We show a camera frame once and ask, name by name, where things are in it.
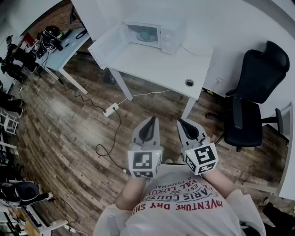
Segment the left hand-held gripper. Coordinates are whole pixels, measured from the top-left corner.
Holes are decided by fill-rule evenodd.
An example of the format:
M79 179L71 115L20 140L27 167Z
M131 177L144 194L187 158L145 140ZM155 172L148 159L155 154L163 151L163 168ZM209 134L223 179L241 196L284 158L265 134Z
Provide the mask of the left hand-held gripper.
M164 148L160 144L159 119L149 117L133 131L128 151L128 164L134 178L156 177Z

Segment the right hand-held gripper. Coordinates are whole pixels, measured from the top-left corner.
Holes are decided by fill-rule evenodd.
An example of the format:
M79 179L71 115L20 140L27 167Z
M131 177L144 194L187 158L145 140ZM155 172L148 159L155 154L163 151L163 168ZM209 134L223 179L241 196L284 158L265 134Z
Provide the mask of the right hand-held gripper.
M195 175L213 170L218 163L215 144L206 137L203 127L190 119L179 119L177 131L183 160Z

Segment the green object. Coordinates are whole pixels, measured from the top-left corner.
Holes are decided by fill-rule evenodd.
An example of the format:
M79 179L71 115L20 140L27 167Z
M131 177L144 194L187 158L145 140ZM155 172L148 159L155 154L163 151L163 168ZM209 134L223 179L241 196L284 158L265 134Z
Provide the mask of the green object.
M139 36L139 40L141 40L141 41L150 41L150 40L152 40L150 33L147 32L147 31L140 32L138 36Z

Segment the white microwave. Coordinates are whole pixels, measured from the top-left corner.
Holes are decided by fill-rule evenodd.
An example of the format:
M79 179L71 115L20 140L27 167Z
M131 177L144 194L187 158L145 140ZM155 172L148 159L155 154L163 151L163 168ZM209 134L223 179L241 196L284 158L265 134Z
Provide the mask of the white microwave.
M129 17L96 40L88 50L100 68L108 65L131 43L159 48L163 53L174 55L184 39L186 20L182 17ZM143 42L137 35L147 31L157 36L157 41Z

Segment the person's right forearm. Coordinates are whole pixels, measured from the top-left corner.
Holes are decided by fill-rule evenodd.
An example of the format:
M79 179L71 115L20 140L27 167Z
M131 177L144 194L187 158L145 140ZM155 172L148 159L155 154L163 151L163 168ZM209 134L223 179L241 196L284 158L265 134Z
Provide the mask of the person's right forearm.
M202 178L212 185L223 198L228 198L232 193L242 195L241 190L218 169L203 173Z

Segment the person's left forearm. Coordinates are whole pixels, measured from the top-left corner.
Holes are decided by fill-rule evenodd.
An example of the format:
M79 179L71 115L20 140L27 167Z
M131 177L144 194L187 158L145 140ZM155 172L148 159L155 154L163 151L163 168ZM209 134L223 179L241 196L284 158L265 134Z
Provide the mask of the person's left forearm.
M147 179L130 177L115 200L115 205L126 211L132 211L141 202Z

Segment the white power strip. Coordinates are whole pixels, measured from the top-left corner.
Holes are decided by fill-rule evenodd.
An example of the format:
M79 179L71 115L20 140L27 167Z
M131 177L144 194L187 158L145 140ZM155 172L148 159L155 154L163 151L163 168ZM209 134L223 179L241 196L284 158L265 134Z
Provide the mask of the white power strip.
M110 107L108 107L107 109L105 109L103 111L103 114L104 114L105 117L109 117L110 115L115 113L117 110L118 110L118 104L113 103Z

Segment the white desk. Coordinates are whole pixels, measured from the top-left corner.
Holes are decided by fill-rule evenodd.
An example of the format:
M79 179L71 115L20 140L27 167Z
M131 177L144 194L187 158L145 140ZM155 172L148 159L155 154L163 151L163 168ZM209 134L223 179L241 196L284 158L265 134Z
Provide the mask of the white desk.
M121 73L187 96L189 100L182 114L182 118L187 118L200 96L207 72L214 64L211 62L213 58L213 48L193 38L187 38L174 55L163 53L155 47L131 43L106 68L128 100L134 96ZM187 79L194 81L193 87L185 85Z

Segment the person's white printed shirt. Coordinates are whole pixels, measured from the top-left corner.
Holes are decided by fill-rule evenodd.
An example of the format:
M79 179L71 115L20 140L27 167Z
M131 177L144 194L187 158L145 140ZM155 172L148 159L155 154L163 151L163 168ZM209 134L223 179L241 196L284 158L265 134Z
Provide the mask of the person's white printed shirt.
M222 195L185 165L161 164L132 211L115 203L100 215L93 236L266 236L250 195Z

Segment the black office chair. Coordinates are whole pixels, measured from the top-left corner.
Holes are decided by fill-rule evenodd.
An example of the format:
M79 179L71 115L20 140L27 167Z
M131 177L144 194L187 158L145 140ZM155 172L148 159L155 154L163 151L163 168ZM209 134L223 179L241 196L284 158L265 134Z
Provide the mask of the black office chair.
M266 102L283 81L290 68L287 53L276 43L267 41L264 51L248 50L243 58L238 85L226 93L224 141L236 147L257 147L262 144L262 125L276 123L283 132L283 118L277 108L273 117L262 118L260 104Z

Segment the pale blue desk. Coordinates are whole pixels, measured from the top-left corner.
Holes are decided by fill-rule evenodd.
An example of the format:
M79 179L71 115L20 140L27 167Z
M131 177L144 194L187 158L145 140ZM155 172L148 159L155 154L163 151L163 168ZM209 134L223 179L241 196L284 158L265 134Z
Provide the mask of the pale blue desk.
M66 39L61 42L63 49L59 51L55 50L53 53L45 53L40 59L36 59L36 62L53 78L63 84L62 80L53 73L53 71L59 72L63 77L67 79L72 85L74 85L80 92L87 94L87 90L83 88L70 74L64 70L64 66L76 54L78 49L90 38L87 33L84 36L77 39L78 34L82 32L82 29L74 29Z

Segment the white metal rack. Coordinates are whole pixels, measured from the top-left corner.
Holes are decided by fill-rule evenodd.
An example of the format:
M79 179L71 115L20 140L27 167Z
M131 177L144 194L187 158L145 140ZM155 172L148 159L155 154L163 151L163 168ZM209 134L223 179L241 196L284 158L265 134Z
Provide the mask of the white metal rack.
M0 107L0 126L4 128L5 132L15 135L18 124L18 117Z

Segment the pile of black gear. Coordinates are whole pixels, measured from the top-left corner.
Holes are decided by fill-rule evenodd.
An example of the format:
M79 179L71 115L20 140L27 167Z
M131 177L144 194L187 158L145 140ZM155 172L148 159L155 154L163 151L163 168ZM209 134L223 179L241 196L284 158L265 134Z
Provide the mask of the pile of black gear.
M37 34L37 40L40 42L40 49L44 52L52 53L54 50L62 51L61 42L64 39L64 33L57 26L47 26L41 33Z

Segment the black monitor stand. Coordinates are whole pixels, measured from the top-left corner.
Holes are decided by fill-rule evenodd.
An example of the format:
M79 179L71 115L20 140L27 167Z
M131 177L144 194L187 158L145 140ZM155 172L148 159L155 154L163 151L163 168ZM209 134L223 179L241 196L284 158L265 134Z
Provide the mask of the black monitor stand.
M82 20L80 19L74 5L71 6L70 16L69 16L69 29L78 29L78 28L84 28L84 24Z

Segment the red box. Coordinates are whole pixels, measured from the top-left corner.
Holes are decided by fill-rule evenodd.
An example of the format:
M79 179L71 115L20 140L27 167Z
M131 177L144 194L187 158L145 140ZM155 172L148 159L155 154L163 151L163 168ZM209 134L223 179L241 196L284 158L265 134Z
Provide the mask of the red box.
M30 46L34 45L35 40L33 39L33 37L30 35L29 32L27 32L24 36L23 36L23 40Z

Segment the white metal frame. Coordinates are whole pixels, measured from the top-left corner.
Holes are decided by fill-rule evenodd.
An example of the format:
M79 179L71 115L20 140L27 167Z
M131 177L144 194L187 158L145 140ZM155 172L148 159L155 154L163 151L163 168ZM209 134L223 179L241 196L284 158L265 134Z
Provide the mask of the white metal frame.
M52 236L54 230L64 227L69 223L67 220L59 220L48 225L32 206L22 207L22 211L26 221L24 230L28 236Z

